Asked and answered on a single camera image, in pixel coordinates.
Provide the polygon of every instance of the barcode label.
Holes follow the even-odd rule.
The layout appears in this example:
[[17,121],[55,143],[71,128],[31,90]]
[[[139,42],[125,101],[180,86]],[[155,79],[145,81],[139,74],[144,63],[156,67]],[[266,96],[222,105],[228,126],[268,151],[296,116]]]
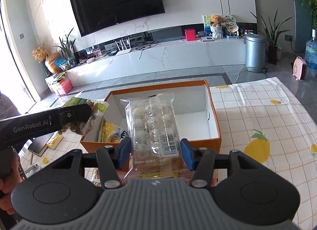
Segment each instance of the barcode label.
[[175,157],[178,155],[174,135],[172,133],[160,134],[160,143],[162,157]]

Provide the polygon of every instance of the black tv screen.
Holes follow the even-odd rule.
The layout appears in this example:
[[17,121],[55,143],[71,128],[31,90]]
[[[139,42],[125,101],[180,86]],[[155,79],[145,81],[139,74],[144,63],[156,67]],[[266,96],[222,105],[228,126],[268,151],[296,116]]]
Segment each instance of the black tv screen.
[[81,36],[129,20],[165,13],[162,0],[70,0]]

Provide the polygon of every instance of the brown stuffed toy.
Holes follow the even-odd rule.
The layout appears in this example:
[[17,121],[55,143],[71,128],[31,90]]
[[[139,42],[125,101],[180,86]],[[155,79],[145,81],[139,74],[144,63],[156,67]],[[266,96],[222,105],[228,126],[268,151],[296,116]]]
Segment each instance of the brown stuffed toy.
[[212,15],[210,19],[213,22],[212,27],[221,26],[221,16]]

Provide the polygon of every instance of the trash can lid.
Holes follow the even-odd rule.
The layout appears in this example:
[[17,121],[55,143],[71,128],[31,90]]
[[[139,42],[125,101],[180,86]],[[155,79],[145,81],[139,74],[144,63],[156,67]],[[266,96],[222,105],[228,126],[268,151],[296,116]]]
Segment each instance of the trash can lid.
[[248,41],[254,41],[254,42],[262,42],[262,43],[266,42],[266,37],[260,34],[249,33],[246,35],[246,39]]

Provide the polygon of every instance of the trash can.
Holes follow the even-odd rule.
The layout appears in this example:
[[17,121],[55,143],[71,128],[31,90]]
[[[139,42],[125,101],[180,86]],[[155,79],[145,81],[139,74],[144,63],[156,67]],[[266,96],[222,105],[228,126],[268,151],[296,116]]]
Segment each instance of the trash can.
[[254,73],[261,73],[265,65],[266,37],[260,34],[247,34],[244,40],[245,68]]

